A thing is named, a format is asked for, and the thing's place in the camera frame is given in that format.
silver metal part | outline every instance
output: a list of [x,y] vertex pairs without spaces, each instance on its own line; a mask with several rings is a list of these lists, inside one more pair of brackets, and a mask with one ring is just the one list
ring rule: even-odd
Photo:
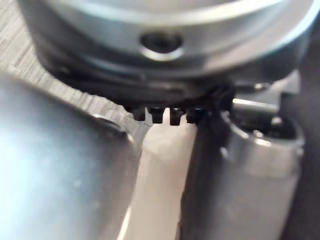
[[232,123],[228,116],[222,114],[231,131],[226,146],[228,161],[259,177],[283,178],[299,172],[305,140],[297,125],[292,123],[295,131],[293,139],[272,138],[258,130],[252,133],[245,131]]
[[296,70],[271,86],[258,83],[252,90],[239,90],[232,101],[232,112],[235,115],[241,115],[249,122],[270,123],[279,112],[282,94],[299,93],[300,82],[300,74]]
[[[306,31],[317,0],[46,0],[71,26],[113,50],[152,61],[214,55],[212,70],[268,54]],[[142,50],[150,31],[178,33],[183,51]]]
[[225,113],[200,124],[182,197],[180,240],[279,239],[304,146],[291,121],[285,119],[279,133],[246,131]]

reflective metal surface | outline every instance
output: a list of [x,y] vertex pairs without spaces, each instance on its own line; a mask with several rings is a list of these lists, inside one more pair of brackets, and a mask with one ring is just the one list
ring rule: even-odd
[[128,134],[5,74],[0,112],[0,239],[121,239],[140,156]]
[[[111,49],[154,61],[214,53],[216,61],[210,63],[211,69],[248,62],[293,41],[310,26],[320,7],[316,0],[240,0],[219,4],[47,0],[47,4],[74,28]],[[160,59],[141,52],[140,37],[149,31],[180,34],[183,54]]]
[[300,84],[299,71],[295,70],[288,77],[275,81],[272,85],[267,83],[257,83],[254,87],[240,85],[232,100],[232,114],[246,126],[268,126],[280,110],[283,94],[298,94]]
[[200,123],[178,239],[280,239],[300,178],[304,137],[290,121],[277,133],[244,130],[227,114]]

textured surface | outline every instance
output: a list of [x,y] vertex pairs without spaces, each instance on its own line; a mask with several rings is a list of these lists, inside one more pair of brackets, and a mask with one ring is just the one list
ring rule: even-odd
[[0,70],[11,73],[91,114],[100,114],[127,128],[141,144],[149,127],[134,121],[122,106],[72,89],[54,79],[38,63],[31,38],[14,0],[0,0]]

mechanical part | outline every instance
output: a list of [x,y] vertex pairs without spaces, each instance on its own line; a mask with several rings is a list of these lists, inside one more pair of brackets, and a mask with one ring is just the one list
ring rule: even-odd
[[0,239],[116,240],[141,150],[129,135],[0,74]]
[[152,115],[152,122],[154,124],[162,124],[165,109],[161,107],[148,108],[148,112]]
[[286,77],[320,8],[317,0],[18,2],[40,62],[59,80],[124,106],[182,108],[229,79]]
[[304,137],[282,119],[247,131],[227,114],[199,125],[182,197],[180,240],[278,240],[296,184]]
[[133,114],[133,118],[136,121],[145,121],[146,120],[146,109],[144,107],[130,107],[125,106],[124,109]]
[[237,94],[232,100],[233,117],[242,126],[262,130],[268,128],[280,110],[282,95],[297,94],[300,81],[299,72],[296,70],[272,85],[258,83],[253,87],[238,86]]
[[198,124],[205,115],[205,110],[202,108],[194,108],[186,111],[186,121],[188,124]]
[[171,126],[179,126],[181,117],[185,114],[181,108],[173,107],[170,108],[170,125]]

metal cylinder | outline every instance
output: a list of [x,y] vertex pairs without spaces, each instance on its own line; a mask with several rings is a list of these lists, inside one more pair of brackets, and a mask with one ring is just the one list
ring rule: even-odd
[[302,131],[272,136],[228,116],[200,125],[182,198],[180,240],[278,240],[300,176]]

